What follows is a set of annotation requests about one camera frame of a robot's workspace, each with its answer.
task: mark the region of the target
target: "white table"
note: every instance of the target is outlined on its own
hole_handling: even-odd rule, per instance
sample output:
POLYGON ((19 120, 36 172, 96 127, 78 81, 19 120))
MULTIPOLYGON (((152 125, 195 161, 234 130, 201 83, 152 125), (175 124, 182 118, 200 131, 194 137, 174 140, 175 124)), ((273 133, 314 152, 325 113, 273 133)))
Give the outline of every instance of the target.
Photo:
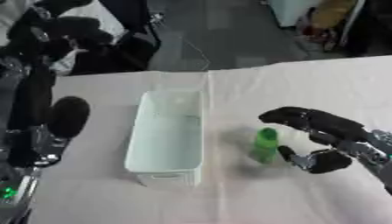
MULTIPOLYGON (((92 115, 64 161, 45 171, 31 224, 391 223, 392 198, 360 164, 311 175, 280 157, 268 167, 247 157, 264 127, 257 116, 282 106, 323 109, 392 130, 390 64, 392 57, 380 57, 61 78, 56 98, 82 96, 92 115), (200 87, 207 102, 201 185, 191 192, 139 185, 123 169, 139 97, 157 88, 200 87)), ((283 144, 301 153, 320 149, 304 133, 273 126, 283 144)))

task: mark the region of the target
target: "robotic arm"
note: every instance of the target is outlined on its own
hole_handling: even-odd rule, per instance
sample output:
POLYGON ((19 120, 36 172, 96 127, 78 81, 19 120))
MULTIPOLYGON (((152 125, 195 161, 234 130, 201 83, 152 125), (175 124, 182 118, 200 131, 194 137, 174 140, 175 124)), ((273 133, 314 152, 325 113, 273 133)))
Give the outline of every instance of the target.
POLYGON ((91 1, 35 3, 11 27, 8 45, 0 48, 0 79, 18 81, 0 139, 1 224, 27 223, 42 169, 61 160, 88 119, 89 106, 81 98, 65 97, 52 105, 56 76, 49 67, 75 48, 105 46, 112 41, 110 34, 99 29, 97 19, 58 17, 91 1))
POLYGON ((392 133, 366 131, 358 122, 307 108, 284 107, 259 116, 264 123, 278 123, 309 133, 309 139, 331 147, 300 157, 287 146, 278 148, 284 160, 309 173, 347 168, 358 159, 392 194, 392 133))

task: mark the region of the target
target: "green plastic bottle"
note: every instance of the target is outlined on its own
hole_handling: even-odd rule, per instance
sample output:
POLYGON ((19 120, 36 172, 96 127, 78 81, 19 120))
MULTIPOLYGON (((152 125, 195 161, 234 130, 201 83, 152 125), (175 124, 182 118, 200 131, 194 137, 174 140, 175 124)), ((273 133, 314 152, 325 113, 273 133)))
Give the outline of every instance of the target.
POLYGON ((269 164, 277 154, 278 145, 276 130, 261 129, 257 132, 254 149, 250 152, 250 156, 262 164, 269 164))

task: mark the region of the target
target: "white plastic container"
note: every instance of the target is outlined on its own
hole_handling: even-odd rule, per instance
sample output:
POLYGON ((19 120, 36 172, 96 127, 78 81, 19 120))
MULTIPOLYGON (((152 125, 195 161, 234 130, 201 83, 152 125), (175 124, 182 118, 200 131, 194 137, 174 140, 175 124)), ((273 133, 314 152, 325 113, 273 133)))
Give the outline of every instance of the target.
POLYGON ((202 137, 200 92, 147 92, 137 112, 125 168, 145 186, 196 186, 201 181, 202 137))

